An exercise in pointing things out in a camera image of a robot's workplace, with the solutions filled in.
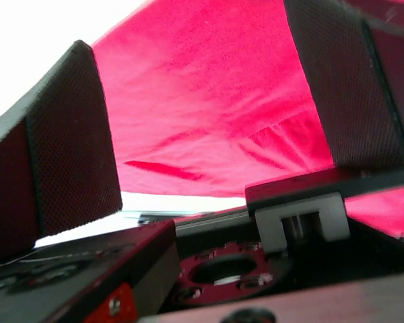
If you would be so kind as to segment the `crimson t shirt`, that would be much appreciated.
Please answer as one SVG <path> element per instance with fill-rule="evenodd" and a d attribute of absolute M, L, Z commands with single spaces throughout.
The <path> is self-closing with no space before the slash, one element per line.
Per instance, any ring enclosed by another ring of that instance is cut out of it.
<path fill-rule="evenodd" d="M 228 209 L 247 186 L 356 168 L 333 161 L 285 2 L 142 1 L 91 42 L 124 210 Z"/>

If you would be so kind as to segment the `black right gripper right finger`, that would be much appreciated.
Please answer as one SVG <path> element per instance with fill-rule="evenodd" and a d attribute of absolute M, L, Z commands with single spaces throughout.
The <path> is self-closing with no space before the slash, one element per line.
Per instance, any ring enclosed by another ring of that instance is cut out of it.
<path fill-rule="evenodd" d="M 335 165 L 404 168 L 404 2 L 284 5 Z"/>

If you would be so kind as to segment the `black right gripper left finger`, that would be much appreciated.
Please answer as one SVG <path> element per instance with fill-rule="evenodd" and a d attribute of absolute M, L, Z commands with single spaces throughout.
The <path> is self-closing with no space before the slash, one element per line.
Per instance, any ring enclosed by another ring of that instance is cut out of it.
<path fill-rule="evenodd" d="M 122 206 L 98 67 L 78 40 L 0 116 L 0 260 Z"/>

